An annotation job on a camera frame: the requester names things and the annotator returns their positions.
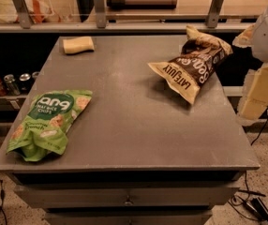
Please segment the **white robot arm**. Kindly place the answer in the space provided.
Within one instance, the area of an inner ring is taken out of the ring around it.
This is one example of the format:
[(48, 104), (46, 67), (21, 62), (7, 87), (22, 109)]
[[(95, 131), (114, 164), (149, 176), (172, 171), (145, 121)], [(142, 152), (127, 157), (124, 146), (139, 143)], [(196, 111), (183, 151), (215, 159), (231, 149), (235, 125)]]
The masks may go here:
[(268, 108), (268, 7), (232, 44), (240, 48), (249, 47), (252, 56), (262, 61), (258, 70), (250, 69), (247, 72), (237, 107), (238, 123), (250, 126)]

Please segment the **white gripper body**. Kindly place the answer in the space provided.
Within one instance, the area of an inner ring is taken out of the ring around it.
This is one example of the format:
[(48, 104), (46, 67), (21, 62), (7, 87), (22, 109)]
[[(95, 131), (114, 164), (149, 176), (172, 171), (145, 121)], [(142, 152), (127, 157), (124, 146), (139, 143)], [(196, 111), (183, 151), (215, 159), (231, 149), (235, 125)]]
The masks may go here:
[(237, 122), (252, 125), (268, 107), (268, 63), (258, 70), (250, 69), (245, 77), (242, 97), (237, 107)]

